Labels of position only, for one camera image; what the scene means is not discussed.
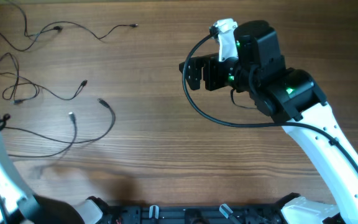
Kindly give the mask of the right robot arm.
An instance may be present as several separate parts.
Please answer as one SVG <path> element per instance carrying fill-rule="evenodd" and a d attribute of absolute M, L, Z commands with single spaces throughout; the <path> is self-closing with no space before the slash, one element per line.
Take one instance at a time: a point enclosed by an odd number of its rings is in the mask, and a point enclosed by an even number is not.
<path fill-rule="evenodd" d="M 266 21 L 215 22 L 210 39 L 216 54 L 190 52 L 179 66 L 185 93 L 226 86 L 248 92 L 254 108 L 271 118 L 309 157 L 328 186 L 330 205 L 290 194 L 266 212 L 244 212 L 245 222 L 358 223 L 358 154 L 341 131 L 326 95 L 306 71 L 288 68 L 275 29 Z"/>

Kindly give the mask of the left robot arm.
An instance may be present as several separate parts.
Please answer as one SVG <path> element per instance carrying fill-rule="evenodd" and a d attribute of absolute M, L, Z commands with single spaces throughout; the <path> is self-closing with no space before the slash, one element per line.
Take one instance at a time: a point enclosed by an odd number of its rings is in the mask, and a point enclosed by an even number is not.
<path fill-rule="evenodd" d="M 89 197 L 78 205 L 37 195 L 22 179 L 3 143 L 9 114 L 0 116 L 0 223 L 110 223 L 109 207 Z"/>

